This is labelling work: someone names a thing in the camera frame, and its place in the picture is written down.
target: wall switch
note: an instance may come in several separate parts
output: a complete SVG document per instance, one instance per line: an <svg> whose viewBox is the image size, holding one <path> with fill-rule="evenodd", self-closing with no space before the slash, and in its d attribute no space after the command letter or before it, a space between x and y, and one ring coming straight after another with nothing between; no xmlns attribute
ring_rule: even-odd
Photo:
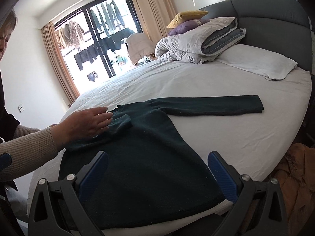
<svg viewBox="0 0 315 236"><path fill-rule="evenodd" d="M18 109L20 110L20 112L23 112L23 111L24 111L24 106L23 106L22 104L20 104L20 105L18 106Z"/></svg>

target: beige jacket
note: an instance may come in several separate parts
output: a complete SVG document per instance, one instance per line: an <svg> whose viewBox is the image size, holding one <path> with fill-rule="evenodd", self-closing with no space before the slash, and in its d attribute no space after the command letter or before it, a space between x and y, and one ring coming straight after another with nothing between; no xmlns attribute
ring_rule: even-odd
<svg viewBox="0 0 315 236"><path fill-rule="evenodd" d="M154 54L155 45L143 33L135 33L127 38L128 56L135 65L144 56Z"/></svg>

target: beige ribbed sleeve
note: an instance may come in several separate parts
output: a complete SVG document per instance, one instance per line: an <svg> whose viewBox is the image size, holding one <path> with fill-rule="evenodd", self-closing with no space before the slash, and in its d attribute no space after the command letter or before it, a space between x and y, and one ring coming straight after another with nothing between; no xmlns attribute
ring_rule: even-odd
<svg viewBox="0 0 315 236"><path fill-rule="evenodd" d="M16 128L13 138L18 138L18 137L22 137L22 136L26 136L28 134L31 133L35 133L37 131L40 131L39 129L34 129L34 128L28 128L22 125L18 125L18 127Z"/></svg>
<svg viewBox="0 0 315 236"><path fill-rule="evenodd" d="M18 126L14 136L18 138L0 144L0 155L9 153L12 157L12 164L0 172L2 182L26 175L58 154L51 128L38 131Z"/></svg>

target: woman's hand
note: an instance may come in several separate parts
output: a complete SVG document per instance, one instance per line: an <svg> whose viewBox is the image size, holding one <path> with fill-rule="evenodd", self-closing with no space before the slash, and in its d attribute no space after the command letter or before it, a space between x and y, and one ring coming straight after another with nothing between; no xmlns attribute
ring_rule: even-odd
<svg viewBox="0 0 315 236"><path fill-rule="evenodd" d="M107 107L95 107L72 113L60 124L51 128L58 150L71 141L94 137L108 129L113 116Z"/></svg>

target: gray headboard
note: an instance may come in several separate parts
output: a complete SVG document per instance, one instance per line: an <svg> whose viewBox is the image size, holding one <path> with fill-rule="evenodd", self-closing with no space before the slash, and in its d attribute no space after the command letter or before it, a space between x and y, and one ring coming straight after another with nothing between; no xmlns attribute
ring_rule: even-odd
<svg viewBox="0 0 315 236"><path fill-rule="evenodd" d="M236 17L246 28L241 44L283 54L312 72L312 39L307 14L296 0L225 0L201 10L204 19Z"/></svg>

